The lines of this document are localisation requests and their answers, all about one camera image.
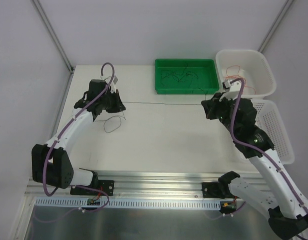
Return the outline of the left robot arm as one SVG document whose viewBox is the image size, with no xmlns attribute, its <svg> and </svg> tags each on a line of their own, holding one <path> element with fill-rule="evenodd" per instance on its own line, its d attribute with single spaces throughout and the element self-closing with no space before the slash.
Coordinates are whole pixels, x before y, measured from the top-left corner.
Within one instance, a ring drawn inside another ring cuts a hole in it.
<svg viewBox="0 0 308 240">
<path fill-rule="evenodd" d="M 75 103 L 71 118 L 63 129 L 45 144 L 36 144 L 32 148 L 32 178 L 35 182 L 62 189 L 77 185 L 89 195 L 98 191 L 97 173 L 73 168 L 69 154 L 82 131 L 103 111 L 119 113 L 126 109 L 116 89 L 117 81 L 116 77 L 113 80 L 92 79 L 88 91 Z"/>
</svg>

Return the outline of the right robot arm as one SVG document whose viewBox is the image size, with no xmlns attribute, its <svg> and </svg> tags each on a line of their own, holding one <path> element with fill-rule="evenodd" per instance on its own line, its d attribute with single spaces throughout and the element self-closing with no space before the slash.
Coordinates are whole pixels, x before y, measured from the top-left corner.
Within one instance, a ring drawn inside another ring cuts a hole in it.
<svg viewBox="0 0 308 240">
<path fill-rule="evenodd" d="M 234 171 L 219 177 L 208 194 L 220 199 L 241 198 L 265 217 L 280 239 L 300 238 L 308 229 L 308 199 L 284 169 L 268 134 L 256 125 L 257 110 L 252 101 L 226 99 L 217 93 L 201 105 L 206 119 L 219 120 L 229 131 L 237 150 L 258 170 L 274 196 L 248 186 Z"/>
</svg>

